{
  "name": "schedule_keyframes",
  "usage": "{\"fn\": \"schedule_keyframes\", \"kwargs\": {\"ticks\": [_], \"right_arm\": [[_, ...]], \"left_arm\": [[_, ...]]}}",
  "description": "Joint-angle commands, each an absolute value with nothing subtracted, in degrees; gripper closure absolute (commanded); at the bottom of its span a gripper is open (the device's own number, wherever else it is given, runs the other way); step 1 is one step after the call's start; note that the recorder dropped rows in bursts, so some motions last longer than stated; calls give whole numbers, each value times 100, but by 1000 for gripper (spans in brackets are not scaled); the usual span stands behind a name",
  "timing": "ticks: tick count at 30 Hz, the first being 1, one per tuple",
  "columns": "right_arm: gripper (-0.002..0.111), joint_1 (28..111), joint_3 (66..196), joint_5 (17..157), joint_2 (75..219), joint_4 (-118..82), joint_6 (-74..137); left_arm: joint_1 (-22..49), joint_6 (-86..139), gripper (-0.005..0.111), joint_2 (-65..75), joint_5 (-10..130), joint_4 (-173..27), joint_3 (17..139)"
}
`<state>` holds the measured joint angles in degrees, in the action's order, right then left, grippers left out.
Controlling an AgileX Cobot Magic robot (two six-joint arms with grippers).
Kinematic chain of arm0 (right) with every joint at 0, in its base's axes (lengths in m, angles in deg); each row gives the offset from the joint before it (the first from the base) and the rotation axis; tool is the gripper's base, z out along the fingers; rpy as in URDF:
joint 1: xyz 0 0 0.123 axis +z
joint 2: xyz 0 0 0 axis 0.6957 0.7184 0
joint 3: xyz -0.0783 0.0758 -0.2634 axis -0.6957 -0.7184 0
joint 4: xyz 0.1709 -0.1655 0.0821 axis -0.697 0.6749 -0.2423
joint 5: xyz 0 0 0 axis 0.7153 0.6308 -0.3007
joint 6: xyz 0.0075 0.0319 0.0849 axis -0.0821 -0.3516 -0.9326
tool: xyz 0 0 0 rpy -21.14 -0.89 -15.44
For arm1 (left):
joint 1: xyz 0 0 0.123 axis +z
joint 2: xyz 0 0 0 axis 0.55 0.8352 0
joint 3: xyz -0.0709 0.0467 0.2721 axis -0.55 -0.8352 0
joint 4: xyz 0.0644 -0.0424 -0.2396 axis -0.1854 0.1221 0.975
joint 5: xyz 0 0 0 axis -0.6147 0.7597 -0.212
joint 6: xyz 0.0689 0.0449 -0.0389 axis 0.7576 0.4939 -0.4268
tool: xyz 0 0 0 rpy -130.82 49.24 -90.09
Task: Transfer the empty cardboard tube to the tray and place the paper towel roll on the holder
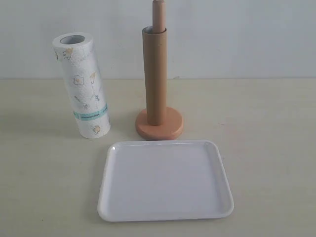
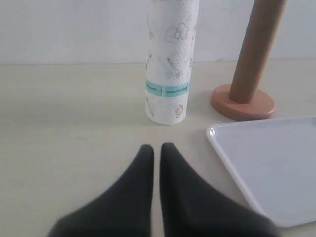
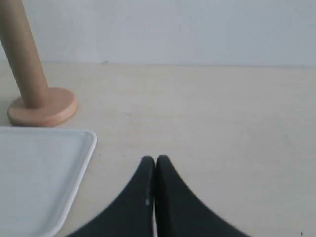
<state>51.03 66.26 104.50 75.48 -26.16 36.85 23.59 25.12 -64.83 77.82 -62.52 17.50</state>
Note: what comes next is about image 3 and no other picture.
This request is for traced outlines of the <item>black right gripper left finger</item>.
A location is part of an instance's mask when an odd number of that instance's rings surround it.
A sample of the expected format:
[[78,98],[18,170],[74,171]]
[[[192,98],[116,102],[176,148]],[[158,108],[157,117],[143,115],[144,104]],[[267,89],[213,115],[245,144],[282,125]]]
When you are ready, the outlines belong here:
[[122,192],[70,237],[152,237],[155,162],[144,156]]

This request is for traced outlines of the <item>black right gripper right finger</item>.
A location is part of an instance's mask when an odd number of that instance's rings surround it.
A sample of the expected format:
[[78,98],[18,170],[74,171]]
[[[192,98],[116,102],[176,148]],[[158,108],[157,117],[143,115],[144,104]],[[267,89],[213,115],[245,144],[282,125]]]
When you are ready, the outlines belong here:
[[167,155],[156,161],[155,218],[158,237],[248,236],[200,201]]

